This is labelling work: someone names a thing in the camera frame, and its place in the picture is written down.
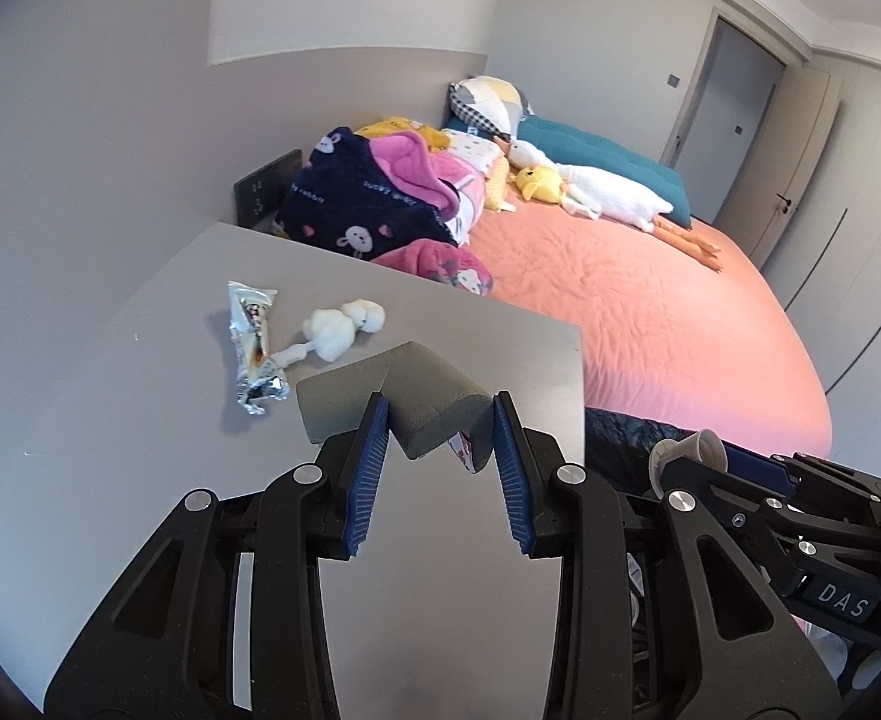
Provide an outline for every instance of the silver foil wrapper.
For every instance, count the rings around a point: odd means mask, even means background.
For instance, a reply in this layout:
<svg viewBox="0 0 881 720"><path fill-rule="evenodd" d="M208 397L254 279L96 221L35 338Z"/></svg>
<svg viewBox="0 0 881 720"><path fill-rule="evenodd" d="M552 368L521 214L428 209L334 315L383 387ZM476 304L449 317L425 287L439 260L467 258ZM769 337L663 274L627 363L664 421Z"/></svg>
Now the silver foil wrapper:
<svg viewBox="0 0 881 720"><path fill-rule="evenodd" d="M237 403L247 413L266 413L266 400L284 400L290 385L283 370L271 360L266 322L275 290L255 290L231 281L230 338L237 348Z"/></svg>

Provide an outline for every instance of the wall socket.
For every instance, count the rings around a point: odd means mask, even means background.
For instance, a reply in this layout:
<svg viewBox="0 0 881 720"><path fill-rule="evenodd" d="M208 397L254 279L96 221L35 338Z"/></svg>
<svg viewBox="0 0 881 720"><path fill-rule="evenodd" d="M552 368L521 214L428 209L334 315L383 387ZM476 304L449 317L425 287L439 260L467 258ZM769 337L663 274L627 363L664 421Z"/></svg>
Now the wall socket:
<svg viewBox="0 0 881 720"><path fill-rule="evenodd" d="M295 148L237 181L234 184L237 226L253 229L259 221L276 213L303 163L303 152Z"/></svg>

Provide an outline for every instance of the beige cup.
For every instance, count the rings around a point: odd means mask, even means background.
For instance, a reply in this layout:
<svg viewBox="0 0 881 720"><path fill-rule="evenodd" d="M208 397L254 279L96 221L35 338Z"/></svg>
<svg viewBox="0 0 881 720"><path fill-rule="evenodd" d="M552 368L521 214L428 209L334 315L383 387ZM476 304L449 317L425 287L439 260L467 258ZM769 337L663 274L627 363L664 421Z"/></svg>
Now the beige cup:
<svg viewBox="0 0 881 720"><path fill-rule="evenodd" d="M660 485L660 475L664 472L664 466L677 458L690 458L704 466L718 471L727 471L727 450L723 442L712 430L701 430L692 436L686 437L682 442L672 439L664 439L650 450L650 485L658 498L664 497L664 488Z"/></svg>

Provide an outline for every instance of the white tag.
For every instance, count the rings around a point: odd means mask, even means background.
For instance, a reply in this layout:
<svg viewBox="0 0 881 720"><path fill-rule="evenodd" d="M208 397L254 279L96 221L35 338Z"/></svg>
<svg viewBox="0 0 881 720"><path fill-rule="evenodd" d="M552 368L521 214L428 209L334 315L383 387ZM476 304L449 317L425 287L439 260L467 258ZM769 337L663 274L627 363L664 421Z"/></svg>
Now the white tag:
<svg viewBox="0 0 881 720"><path fill-rule="evenodd" d="M453 450L453 454L456 454L458 458L461 458L463 467L471 473L477 473L477 469L474 467L474 447L470 442L470 439L468 439L468 437L461 431L453 436L447 443Z"/></svg>

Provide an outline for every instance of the plastic wrapper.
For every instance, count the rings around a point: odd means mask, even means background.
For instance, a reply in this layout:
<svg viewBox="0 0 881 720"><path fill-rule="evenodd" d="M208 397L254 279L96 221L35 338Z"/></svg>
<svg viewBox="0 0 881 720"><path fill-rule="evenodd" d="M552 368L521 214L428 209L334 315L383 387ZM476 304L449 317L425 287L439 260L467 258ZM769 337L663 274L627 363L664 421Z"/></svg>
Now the plastic wrapper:
<svg viewBox="0 0 881 720"><path fill-rule="evenodd" d="M247 413L262 415L264 401L290 394L287 377L270 358L266 322L275 290L255 290L231 281L230 336L237 348L237 403Z"/></svg>

